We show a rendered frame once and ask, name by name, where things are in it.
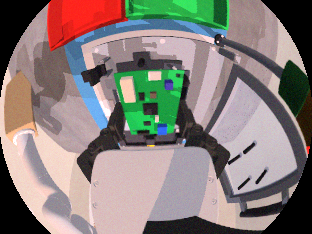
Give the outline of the green bin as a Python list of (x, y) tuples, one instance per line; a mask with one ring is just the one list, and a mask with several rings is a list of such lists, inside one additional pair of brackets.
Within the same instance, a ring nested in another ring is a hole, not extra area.
[(171, 19), (228, 30), (229, 0), (125, 0), (130, 20)]

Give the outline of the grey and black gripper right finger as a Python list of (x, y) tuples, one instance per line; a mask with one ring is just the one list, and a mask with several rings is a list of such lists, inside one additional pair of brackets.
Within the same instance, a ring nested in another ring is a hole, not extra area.
[[(191, 109), (188, 109), (185, 99), (180, 99), (177, 122), (180, 130), (180, 135), (186, 140), (184, 147), (201, 147), (206, 149), (213, 158), (213, 165), (218, 179), (224, 170), (229, 158), (230, 152), (217, 140), (203, 131), (200, 124), (196, 124)], [(194, 123), (193, 123), (194, 122)]]

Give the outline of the red bin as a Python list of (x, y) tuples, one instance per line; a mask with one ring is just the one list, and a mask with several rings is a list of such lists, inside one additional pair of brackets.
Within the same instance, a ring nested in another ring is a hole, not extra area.
[(128, 21), (125, 11), (125, 0), (51, 0), (47, 16), (50, 50), (96, 29)]

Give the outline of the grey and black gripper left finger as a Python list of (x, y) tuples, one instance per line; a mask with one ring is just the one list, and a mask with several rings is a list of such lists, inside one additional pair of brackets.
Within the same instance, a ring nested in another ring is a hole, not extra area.
[(88, 149), (77, 158), (77, 164), (90, 184), (96, 156), (106, 150), (121, 150), (118, 143), (122, 142), (125, 124), (126, 117), (122, 104), (121, 102), (116, 102), (107, 127), (100, 131), (100, 136), (93, 140), (88, 145)]

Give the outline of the green circuit board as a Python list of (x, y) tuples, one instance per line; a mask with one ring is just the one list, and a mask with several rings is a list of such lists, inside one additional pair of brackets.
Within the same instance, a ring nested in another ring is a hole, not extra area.
[[(176, 74), (180, 74), (180, 77), (176, 77)], [(173, 69), (114, 73), (119, 98), (132, 135), (173, 133), (183, 77), (184, 70)]]

